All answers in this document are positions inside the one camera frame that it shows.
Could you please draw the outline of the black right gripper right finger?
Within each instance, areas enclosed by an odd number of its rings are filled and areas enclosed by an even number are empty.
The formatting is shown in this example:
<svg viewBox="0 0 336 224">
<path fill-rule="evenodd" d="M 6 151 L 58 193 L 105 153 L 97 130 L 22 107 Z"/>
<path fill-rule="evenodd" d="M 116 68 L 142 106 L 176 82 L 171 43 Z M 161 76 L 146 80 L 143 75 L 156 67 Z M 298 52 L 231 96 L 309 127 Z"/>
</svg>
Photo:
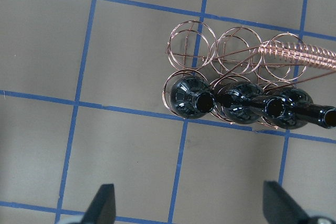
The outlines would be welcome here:
<svg viewBox="0 0 336 224">
<path fill-rule="evenodd" d="M 262 203 L 267 223 L 309 222 L 309 215 L 276 181 L 264 181 Z"/>
</svg>

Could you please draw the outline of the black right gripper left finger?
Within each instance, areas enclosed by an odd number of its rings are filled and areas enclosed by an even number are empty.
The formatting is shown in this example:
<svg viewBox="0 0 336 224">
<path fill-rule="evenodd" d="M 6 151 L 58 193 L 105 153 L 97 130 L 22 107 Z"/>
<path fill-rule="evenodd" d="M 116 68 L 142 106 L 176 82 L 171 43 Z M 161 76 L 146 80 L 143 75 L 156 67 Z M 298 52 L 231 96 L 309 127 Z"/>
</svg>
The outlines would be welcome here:
<svg viewBox="0 0 336 224">
<path fill-rule="evenodd" d="M 114 223 L 116 220 L 114 184 L 103 184 L 97 191 L 81 223 Z"/>
</svg>

